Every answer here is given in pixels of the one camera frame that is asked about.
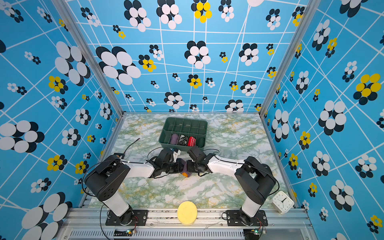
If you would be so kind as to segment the purple teal sock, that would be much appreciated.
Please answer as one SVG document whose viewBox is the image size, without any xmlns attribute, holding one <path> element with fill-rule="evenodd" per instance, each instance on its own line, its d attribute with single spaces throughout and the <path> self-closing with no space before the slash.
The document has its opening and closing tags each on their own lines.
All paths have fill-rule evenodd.
<svg viewBox="0 0 384 240">
<path fill-rule="evenodd" d="M 182 171 L 181 171 L 181 174 L 185 177 L 185 178 L 189 178 L 190 177 L 190 173 L 188 172 L 188 162 L 183 160 L 183 159 L 180 159 L 180 163 L 182 164 Z"/>
</svg>

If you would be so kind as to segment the green compartment tray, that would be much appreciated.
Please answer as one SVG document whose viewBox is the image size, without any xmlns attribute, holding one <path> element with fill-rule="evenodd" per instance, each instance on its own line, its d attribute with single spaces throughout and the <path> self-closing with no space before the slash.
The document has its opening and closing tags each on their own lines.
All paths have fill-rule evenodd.
<svg viewBox="0 0 384 240">
<path fill-rule="evenodd" d="M 177 148 L 182 152 L 187 152 L 192 147 L 170 145 L 170 138 L 172 134 L 185 135 L 188 137 L 205 138 L 205 145 L 207 140 L 208 122 L 205 120 L 195 120 L 187 118 L 168 117 L 165 120 L 162 131 L 159 137 L 159 143 L 163 148 Z"/>
</svg>

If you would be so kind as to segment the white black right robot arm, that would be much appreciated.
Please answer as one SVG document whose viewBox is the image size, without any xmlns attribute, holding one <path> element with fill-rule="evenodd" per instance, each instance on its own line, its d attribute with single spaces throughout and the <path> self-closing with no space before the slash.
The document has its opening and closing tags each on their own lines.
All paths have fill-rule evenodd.
<svg viewBox="0 0 384 240">
<path fill-rule="evenodd" d="M 249 156 L 245 160 L 230 160 L 216 154 L 205 154 L 197 146 L 187 151 L 192 162 L 189 170 L 194 173 L 223 174 L 237 179 L 246 194 L 245 202 L 239 210 L 243 222 L 252 220 L 273 188 L 279 186 L 270 167 Z"/>
</svg>

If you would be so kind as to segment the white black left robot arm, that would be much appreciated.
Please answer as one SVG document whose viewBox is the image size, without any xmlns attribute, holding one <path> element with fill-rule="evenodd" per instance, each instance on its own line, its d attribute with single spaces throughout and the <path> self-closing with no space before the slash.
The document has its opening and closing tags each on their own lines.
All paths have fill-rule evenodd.
<svg viewBox="0 0 384 240">
<path fill-rule="evenodd" d="M 111 155 L 90 170 L 83 182 L 91 193 L 104 203 L 117 217 L 131 214 L 131 206 L 118 193 L 121 184 L 127 178 L 155 179 L 168 174 L 178 174 L 183 164 L 178 156 L 179 149 L 163 148 L 160 153 L 145 163 L 134 163 Z"/>
</svg>

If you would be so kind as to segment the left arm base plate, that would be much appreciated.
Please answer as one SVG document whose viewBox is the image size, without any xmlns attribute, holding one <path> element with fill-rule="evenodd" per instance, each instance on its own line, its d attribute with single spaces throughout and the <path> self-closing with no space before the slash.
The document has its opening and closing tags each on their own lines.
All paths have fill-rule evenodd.
<svg viewBox="0 0 384 240">
<path fill-rule="evenodd" d="M 111 210 L 107 212 L 106 226 L 145 226 L 148 219 L 148 210 L 128 210 L 118 217 Z"/>
</svg>

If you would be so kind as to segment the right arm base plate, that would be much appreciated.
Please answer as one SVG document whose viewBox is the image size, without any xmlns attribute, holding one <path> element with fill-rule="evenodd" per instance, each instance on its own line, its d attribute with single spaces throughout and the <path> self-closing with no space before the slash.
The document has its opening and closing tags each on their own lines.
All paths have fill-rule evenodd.
<svg viewBox="0 0 384 240">
<path fill-rule="evenodd" d="M 249 217 L 241 210 L 227 210 L 226 221 L 230 227 L 267 227 L 268 220 L 265 211 L 259 210 L 254 217 Z"/>
</svg>

